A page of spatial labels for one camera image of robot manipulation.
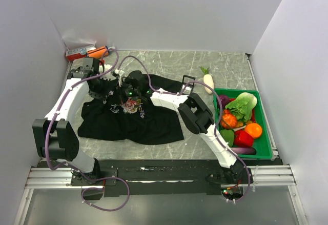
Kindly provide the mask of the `black printed t-shirt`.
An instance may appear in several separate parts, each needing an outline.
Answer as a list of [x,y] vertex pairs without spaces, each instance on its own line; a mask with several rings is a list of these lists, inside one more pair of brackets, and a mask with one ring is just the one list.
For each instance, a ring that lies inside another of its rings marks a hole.
[[150,100],[119,98],[118,80],[109,82],[106,103],[98,99],[85,102],[79,137],[117,141],[128,139],[142,145],[162,145],[184,139],[179,117],[173,110],[157,107]]

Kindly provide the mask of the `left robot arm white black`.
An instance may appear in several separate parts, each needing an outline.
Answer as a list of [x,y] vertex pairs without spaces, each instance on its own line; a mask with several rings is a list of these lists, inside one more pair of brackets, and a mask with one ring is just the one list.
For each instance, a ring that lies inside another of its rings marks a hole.
[[71,69],[67,74],[65,87],[55,106],[32,125],[37,153],[46,160],[48,167],[53,171],[60,166],[70,167],[74,177],[81,178],[89,185],[105,182],[108,177],[101,175],[99,161],[80,148],[71,123],[86,94],[101,102],[108,98],[105,85],[111,72],[123,74],[115,65],[85,57],[82,66]]

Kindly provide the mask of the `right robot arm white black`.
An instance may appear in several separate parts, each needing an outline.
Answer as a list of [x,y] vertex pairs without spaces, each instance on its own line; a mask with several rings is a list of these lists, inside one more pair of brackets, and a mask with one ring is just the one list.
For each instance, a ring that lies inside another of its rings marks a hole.
[[186,128],[200,136],[215,154],[220,166],[225,169],[224,177],[227,183],[236,183],[242,179],[243,174],[246,174],[247,183],[251,184],[251,173],[246,164],[220,135],[211,110],[198,94],[183,95],[186,85],[177,94],[162,88],[155,89],[150,77],[146,81],[140,71],[134,71],[128,77],[120,78],[118,84],[124,99],[149,98],[154,106],[177,112]]

